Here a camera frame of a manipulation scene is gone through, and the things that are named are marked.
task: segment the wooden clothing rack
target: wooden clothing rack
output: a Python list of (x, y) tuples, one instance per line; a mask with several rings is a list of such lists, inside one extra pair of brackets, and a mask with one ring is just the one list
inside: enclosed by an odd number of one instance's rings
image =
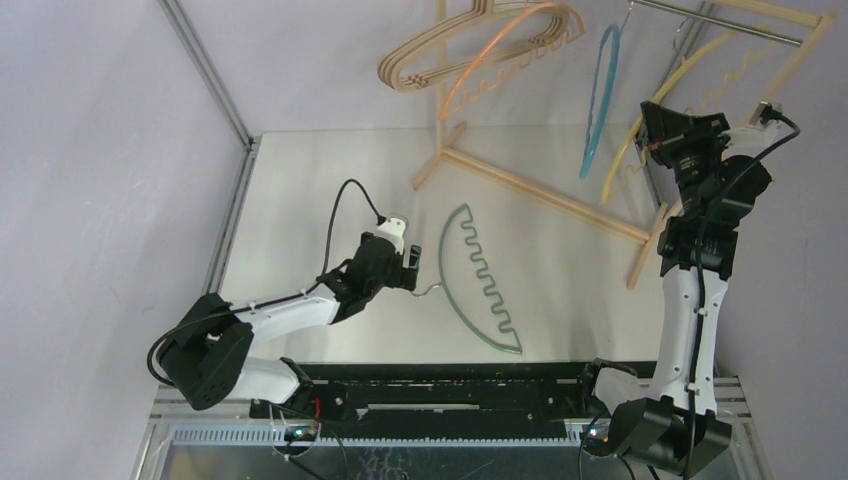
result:
[[(716, 5), (777, 18), (811, 29), (806, 38), (800, 42), (796, 42), (798, 49), (793, 52), (780, 71), (778, 71), (772, 78), (758, 99), (758, 102), (774, 100), (777, 92), (800, 68), (803, 60), (830, 29), (837, 16), (837, 12), (835, 10), (824, 15), (815, 15), (791, 8), (774, 6), (761, 0), (707, 1)], [(667, 204), (660, 205), (654, 215), (650, 227), (645, 229), (615, 218), (593, 206), (587, 205), (560, 192), (553, 191), (521, 175), (495, 167), (470, 153), (458, 150), (456, 148), (456, 143), (462, 137), (467, 128), (466, 122), (459, 123), (454, 131), (446, 137), (445, 120), (454, 113), (454, 111), (451, 111), (450, 106), (459, 90), (462, 88), (462, 85), (472, 72), (477, 69), (486, 68), (487, 66), (491, 66), (498, 62), (520, 57), (521, 55), (531, 52), (533, 48), (551, 48), (550, 46), (557, 40), (557, 36), (564, 37), (566, 43), (573, 41), (575, 38), (583, 34), (583, 22), (580, 15), (570, 7), (563, 4), (537, 4), (531, 2), (505, 4), (506, 6), (502, 7), (504, 9), (500, 10), (501, 13), (499, 15), (492, 15), (492, 12), (497, 9), (497, 5), (493, 0), (474, 0), (471, 11), (446, 20), (445, 0), (436, 0), (436, 2), (438, 23), (421, 35), (414, 37), (410, 41), (393, 50), (384, 57), (383, 61), (380, 63), (380, 67), (378, 67), (378, 74), (384, 83), (400, 91), (417, 90), (419, 88), (425, 88), (433, 85), (435, 85), (437, 89), (436, 96), (439, 115), (436, 120), (436, 149), (434, 155), (427, 161), (414, 179), (413, 188), (415, 190), (422, 188), (439, 164), (443, 160), (447, 160), (506, 188), (528, 195), (541, 203), (577, 215), (588, 222), (605, 228), (608, 231), (620, 235), (641, 246), (627, 281), (628, 289), (635, 288), (645, 262), (647, 261), (650, 253), (652, 253), (655, 249), (659, 235), (662, 232), (666, 221), (672, 216), (679, 215), (682, 211), (682, 204), (680, 201), (676, 202), (673, 206), (671, 206), (671, 208), (669, 208)], [(773, 37), (776, 37), (778, 41), (780, 41), (780, 39), (784, 39), (784, 43), (795, 45), (795, 43), (793, 43), (793, 39), (790, 37), (764, 32), (755, 27), (740, 25), (713, 17), (704, 18), (705, 16), (703, 15), (694, 14), (694, 12), (675, 7), (673, 5), (662, 4), (654, 0), (634, 0), (634, 2), (630, 3), (637, 3), (651, 8), (660, 8), (665, 11), (685, 16), (694, 16), (694, 18), (700, 20), (705, 20), (725, 28), (730, 28), (752, 35), (763, 36), (764, 34), (770, 34)], [(548, 29), (528, 40), (516, 42), (508, 45), (507, 47), (497, 47), (498, 41), (504, 35), (536, 13), (547, 13), (552, 15), (553, 19)], [(450, 37), (458, 33), (459, 30), (472, 28), (494, 18), (503, 18), (505, 16), (514, 16), (515, 18), (503, 27), (494, 37), (492, 37), (489, 43), (479, 51), (474, 59), (471, 61), (455, 62), (451, 64), (447, 63), (446, 42)], [(569, 32), (569, 19), (575, 20), (575, 24), (577, 25), (576, 28), (578, 30), (577, 32)], [(437, 51), (438, 65), (436, 68), (420, 72), (417, 75), (406, 77), (406, 80), (401, 78), (400, 70), (404, 66), (408, 65), (413, 59), (418, 58), (422, 54), (433, 49), (436, 49)], [(464, 71), (462, 71), (461, 74), (459, 73), (459, 66), (464, 67)], [(680, 74), (676, 76), (675, 82), (679, 80), (682, 74), (685, 74), (690, 67), (691, 64), (688, 65), (684, 71), (680, 72)], [(502, 76), (503, 75), (498, 74), (497, 78), (500, 79)], [(448, 94), (446, 92), (445, 82), (455, 78), (457, 78), (457, 81)], [(490, 84), (486, 84), (485, 87), (484, 91), (494, 89), (494, 87)], [(605, 192), (608, 192), (609, 190), (608, 184), (611, 183), (609, 178), (611, 178), (611, 176), (615, 176), (624, 153), (627, 148), (629, 148), (630, 143), (632, 143), (635, 132), (638, 131), (638, 122), (637, 125), (634, 125), (634, 129), (631, 129), (630, 134), (622, 144), (622, 148), (619, 149), (614, 165), (608, 175), (607, 188), (604, 190)]]

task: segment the blue hanger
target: blue hanger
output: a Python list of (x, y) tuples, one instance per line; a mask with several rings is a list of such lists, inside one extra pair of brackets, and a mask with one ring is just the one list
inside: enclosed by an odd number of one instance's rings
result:
[[(593, 130), (592, 112), (595, 109), (595, 92), (598, 89), (598, 74), (601, 71), (601, 60), (603, 60), (604, 46), (610, 37), (612, 37), (612, 47), (609, 54), (607, 81), (604, 86), (604, 96), (601, 99), (601, 107), (598, 109), (598, 123), (595, 125)], [(598, 143), (601, 141), (601, 132), (604, 130), (604, 122), (607, 119), (610, 97), (612, 96), (612, 87), (615, 84), (615, 71), (618, 68), (618, 48), (620, 44), (621, 29), (616, 24), (610, 25), (604, 32), (604, 36), (601, 39), (601, 46), (598, 49), (598, 63), (595, 65), (595, 80), (592, 84), (592, 97), (589, 101), (589, 118), (586, 122), (586, 147), (583, 150), (583, 165), (580, 167), (580, 178), (586, 178), (589, 174), (589, 168), (592, 166), (592, 160), (595, 158), (595, 151), (598, 149)]]

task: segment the gray wall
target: gray wall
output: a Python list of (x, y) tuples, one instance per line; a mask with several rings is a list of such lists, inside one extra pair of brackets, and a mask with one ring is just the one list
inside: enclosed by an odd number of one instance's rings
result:
[[(795, 0), (798, 8), (824, 11), (837, 0)], [(728, 9), (720, 15), (734, 18)], [(739, 229), (730, 290), (719, 322), (717, 359), (738, 374), (769, 462), (779, 479), (845, 478), (843, 446), (848, 422), (848, 36), (838, 22), (802, 70), (776, 98), (802, 135), (769, 156), (774, 183)], [(710, 36), (721, 33), (712, 29)], [(729, 46), (693, 71), (671, 106), (699, 103), (706, 87), (721, 86), (730, 66), (749, 47)], [(756, 101), (779, 63), (791, 52), (776, 47), (727, 99), (735, 124)]]
[(0, 4), (0, 477), (127, 478), (240, 147), (152, 0)]

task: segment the table surface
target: table surface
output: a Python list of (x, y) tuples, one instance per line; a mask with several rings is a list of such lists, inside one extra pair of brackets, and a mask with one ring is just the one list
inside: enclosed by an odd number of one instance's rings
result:
[[(597, 205), (625, 131), (606, 128), (585, 180), (577, 176), (585, 126), (469, 128), (455, 148)], [(438, 282), (442, 229), (451, 212), (469, 205), (523, 354), (497, 351), (481, 341), (439, 289), (422, 298), (384, 289), (364, 312), (268, 342), (257, 355), (313, 363), (656, 360), (663, 322), (660, 258), (649, 257), (638, 287), (628, 291), (626, 278), (639, 251), (632, 241), (448, 162), (413, 191), (412, 179), (433, 153), (433, 135), (424, 129), (265, 134), (221, 294), (238, 304), (311, 285), (320, 272), (334, 197), (353, 177), (382, 214), (409, 219), (407, 245), (423, 248), (419, 290)], [(628, 160), (635, 162), (635, 153)], [(624, 193), (601, 208), (643, 228), (655, 212), (641, 174), (631, 176)], [(497, 331), (501, 318), (490, 313), (484, 284), (475, 278), (461, 219), (467, 216), (454, 221), (445, 240), (447, 282), (475, 326), (493, 339), (506, 339)], [(373, 228), (361, 193), (349, 187), (336, 218), (330, 267), (351, 257), (359, 235)]]

